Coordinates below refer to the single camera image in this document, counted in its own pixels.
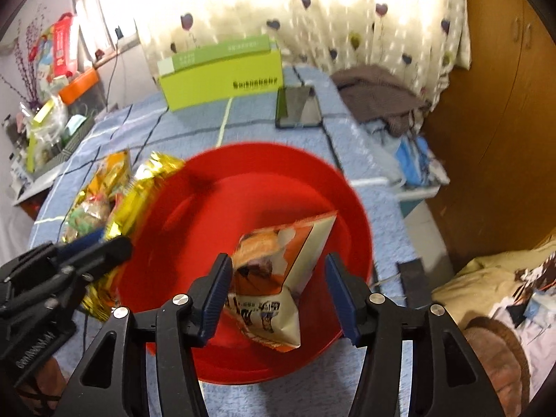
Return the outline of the long gold snack bar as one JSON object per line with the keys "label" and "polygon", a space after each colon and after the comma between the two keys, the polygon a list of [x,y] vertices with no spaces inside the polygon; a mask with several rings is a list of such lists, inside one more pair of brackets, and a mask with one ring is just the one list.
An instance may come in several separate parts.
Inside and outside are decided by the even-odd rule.
{"label": "long gold snack bar", "polygon": [[[162,187],[185,163],[181,158],[152,152],[123,188],[123,196],[108,217],[104,238],[108,240],[123,235],[135,241]],[[90,316],[106,322],[112,310],[119,307],[119,285],[124,265],[125,262],[88,287],[82,304]]]}

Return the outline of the orange white bread packet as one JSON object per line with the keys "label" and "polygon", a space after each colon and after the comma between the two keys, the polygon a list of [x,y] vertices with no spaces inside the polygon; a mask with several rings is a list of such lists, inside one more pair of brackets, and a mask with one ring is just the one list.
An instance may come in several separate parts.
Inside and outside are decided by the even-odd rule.
{"label": "orange white bread packet", "polygon": [[301,346],[298,301],[335,220],[328,212],[240,238],[225,311],[247,338],[282,353]]}

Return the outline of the red round plastic basket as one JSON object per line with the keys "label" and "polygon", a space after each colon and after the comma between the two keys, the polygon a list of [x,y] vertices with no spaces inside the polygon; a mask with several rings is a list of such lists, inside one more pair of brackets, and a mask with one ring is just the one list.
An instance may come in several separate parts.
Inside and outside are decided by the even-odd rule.
{"label": "red round plastic basket", "polygon": [[[198,154],[168,179],[151,205],[124,266],[121,302],[134,312],[155,309],[208,273],[220,253],[234,252],[241,236],[328,212],[335,212],[336,220],[325,251],[368,279],[368,217],[335,167],[276,143],[236,143]],[[250,340],[233,316],[221,315],[216,335],[193,352],[198,377],[222,385],[253,384],[315,360],[341,333],[322,263],[298,308],[301,346],[286,353]]]}

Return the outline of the clear bag of nuts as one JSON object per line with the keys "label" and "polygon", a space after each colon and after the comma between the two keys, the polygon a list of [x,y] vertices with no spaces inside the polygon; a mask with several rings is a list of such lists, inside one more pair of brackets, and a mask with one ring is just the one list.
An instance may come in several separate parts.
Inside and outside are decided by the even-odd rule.
{"label": "clear bag of nuts", "polygon": [[106,192],[80,191],[65,219],[61,241],[70,243],[106,225],[111,204]]}

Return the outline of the yellow chips bag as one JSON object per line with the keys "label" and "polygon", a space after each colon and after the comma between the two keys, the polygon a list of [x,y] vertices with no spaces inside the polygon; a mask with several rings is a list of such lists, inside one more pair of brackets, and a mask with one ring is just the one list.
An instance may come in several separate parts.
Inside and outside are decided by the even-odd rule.
{"label": "yellow chips bag", "polygon": [[93,174],[86,188],[87,196],[111,198],[129,181],[130,155],[127,149],[108,155]]}

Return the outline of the striped tray box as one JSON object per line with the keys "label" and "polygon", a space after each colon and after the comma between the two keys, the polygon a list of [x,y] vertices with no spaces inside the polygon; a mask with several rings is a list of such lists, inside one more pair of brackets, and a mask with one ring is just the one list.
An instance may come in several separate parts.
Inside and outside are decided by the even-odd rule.
{"label": "striped tray box", "polygon": [[73,115],[56,137],[51,137],[44,129],[31,133],[25,159],[26,171],[37,178],[65,163],[90,132],[93,124],[93,117]]}

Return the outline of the clear plastic bag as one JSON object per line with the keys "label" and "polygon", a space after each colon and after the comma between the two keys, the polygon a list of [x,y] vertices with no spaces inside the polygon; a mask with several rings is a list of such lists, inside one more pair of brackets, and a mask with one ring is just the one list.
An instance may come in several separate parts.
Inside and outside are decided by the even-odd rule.
{"label": "clear plastic bag", "polygon": [[27,159],[34,169],[45,165],[53,156],[57,144],[69,122],[67,106],[57,95],[52,95],[37,114],[31,118],[28,128]]}

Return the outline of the blue plaid bed sheet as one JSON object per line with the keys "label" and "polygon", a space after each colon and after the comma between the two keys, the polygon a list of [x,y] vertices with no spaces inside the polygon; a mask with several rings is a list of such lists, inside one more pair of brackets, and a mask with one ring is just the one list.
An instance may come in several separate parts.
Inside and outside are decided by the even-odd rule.
{"label": "blue plaid bed sheet", "polygon": [[[140,312],[184,292],[218,254],[230,253],[242,235],[327,212],[336,220],[327,250],[345,265],[383,281],[383,290],[403,303],[398,266],[417,254],[401,207],[385,183],[370,141],[342,103],[327,75],[309,67],[285,72],[290,85],[315,88],[322,127],[276,127],[272,93],[168,109],[161,94],[123,108],[94,125],[57,175],[29,243],[61,238],[76,193],[100,162],[120,150],[134,166],[152,153],[186,161],[188,176],[170,183],[159,199],[154,223],[136,245],[123,271],[119,293]],[[317,268],[302,294],[317,317],[301,316],[303,336],[317,335],[319,355],[304,348],[280,353],[249,340],[229,315],[216,335],[196,351],[214,360],[229,385],[204,384],[213,416],[345,416],[351,407],[365,350],[339,337],[323,271]],[[334,336],[335,341],[325,340]]]}

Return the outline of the orange storage box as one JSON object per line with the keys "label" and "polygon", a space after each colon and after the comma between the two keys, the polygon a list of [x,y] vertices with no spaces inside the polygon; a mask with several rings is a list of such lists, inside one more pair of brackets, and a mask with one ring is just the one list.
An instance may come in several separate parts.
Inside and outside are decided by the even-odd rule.
{"label": "orange storage box", "polygon": [[94,68],[87,69],[75,77],[70,84],[62,88],[58,96],[66,106],[70,106],[98,82],[99,75],[97,71]]}

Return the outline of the brown round cushion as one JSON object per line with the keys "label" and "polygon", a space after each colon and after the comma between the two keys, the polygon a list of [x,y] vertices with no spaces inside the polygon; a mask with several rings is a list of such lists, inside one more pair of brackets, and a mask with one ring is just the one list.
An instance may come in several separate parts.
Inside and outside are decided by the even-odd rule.
{"label": "brown round cushion", "polygon": [[463,331],[493,385],[506,416],[519,416],[530,402],[531,374],[518,338],[502,322],[478,316]]}

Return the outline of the red gift box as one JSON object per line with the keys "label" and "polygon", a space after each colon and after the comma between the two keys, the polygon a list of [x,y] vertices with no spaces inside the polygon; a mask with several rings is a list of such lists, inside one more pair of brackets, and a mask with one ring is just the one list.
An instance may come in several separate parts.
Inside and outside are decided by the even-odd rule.
{"label": "red gift box", "polygon": [[54,23],[53,71],[54,77],[72,77],[77,72],[77,50],[79,43],[79,21],[66,12]]}

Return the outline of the black smartphone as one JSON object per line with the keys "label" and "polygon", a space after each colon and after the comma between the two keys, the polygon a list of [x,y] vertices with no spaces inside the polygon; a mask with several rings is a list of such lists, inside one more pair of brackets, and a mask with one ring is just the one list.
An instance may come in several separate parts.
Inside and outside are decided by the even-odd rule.
{"label": "black smartphone", "polygon": [[301,129],[320,125],[322,125],[322,113],[313,86],[284,87],[278,90],[276,128]]}

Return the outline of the brown cloth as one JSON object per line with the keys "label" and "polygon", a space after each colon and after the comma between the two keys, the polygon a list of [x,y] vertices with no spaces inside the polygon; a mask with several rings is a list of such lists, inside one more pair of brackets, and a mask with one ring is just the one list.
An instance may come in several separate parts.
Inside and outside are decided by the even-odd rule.
{"label": "brown cloth", "polygon": [[338,93],[358,122],[382,120],[392,137],[410,129],[410,116],[428,104],[387,69],[377,64],[356,66],[331,75]]}

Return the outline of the lime green cardboard box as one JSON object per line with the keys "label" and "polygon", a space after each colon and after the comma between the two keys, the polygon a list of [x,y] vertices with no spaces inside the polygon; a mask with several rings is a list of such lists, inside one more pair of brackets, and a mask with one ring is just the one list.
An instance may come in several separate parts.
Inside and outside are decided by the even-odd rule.
{"label": "lime green cardboard box", "polygon": [[157,68],[159,86],[172,111],[284,86],[281,52],[267,35],[177,53],[160,60]]}

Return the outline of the heart pattern curtain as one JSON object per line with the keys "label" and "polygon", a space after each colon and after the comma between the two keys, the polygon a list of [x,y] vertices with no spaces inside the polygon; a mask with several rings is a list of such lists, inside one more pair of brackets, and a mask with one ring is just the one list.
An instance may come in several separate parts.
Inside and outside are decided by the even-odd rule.
{"label": "heart pattern curtain", "polygon": [[133,0],[151,71],[165,57],[266,35],[289,64],[335,73],[377,64],[436,104],[471,64],[466,0]]}

